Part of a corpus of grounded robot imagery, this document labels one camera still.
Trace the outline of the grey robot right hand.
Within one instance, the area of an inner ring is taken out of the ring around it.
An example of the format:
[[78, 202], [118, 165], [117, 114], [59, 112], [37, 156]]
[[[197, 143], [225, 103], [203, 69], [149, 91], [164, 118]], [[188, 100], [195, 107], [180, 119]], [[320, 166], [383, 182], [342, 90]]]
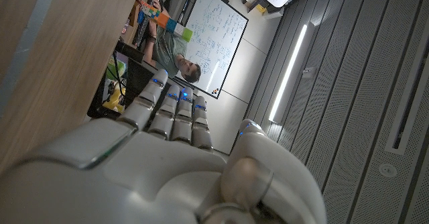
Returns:
[[246, 119], [228, 158], [206, 103], [159, 70], [116, 120], [89, 121], [1, 176], [2, 223], [326, 223], [303, 163]]

